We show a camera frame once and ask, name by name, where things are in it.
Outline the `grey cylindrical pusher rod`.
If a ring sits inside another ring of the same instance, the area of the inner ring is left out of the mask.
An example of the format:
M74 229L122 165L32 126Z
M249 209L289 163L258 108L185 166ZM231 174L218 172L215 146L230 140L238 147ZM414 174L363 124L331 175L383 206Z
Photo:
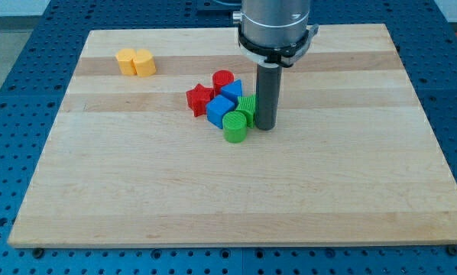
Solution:
M276 124L281 75L279 66L257 66L255 125L260 130L269 131Z

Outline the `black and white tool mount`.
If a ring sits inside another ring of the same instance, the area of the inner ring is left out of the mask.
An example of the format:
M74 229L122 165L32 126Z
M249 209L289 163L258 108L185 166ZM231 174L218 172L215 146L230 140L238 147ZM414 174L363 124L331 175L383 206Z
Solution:
M243 35L241 27L238 27L238 45L241 52L249 60L260 66L267 68L275 68L276 66L290 68L306 54L313 37L318 32L319 25L314 24L307 27L303 37L296 43L292 43L286 47L263 47L252 43Z

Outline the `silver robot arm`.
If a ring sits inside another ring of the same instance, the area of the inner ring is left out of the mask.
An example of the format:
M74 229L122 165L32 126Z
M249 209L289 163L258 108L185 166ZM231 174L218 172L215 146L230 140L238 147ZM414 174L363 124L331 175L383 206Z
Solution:
M276 125L281 76L310 48L319 26L308 26L309 0L242 0L232 19L238 26L238 45L256 69L255 126Z

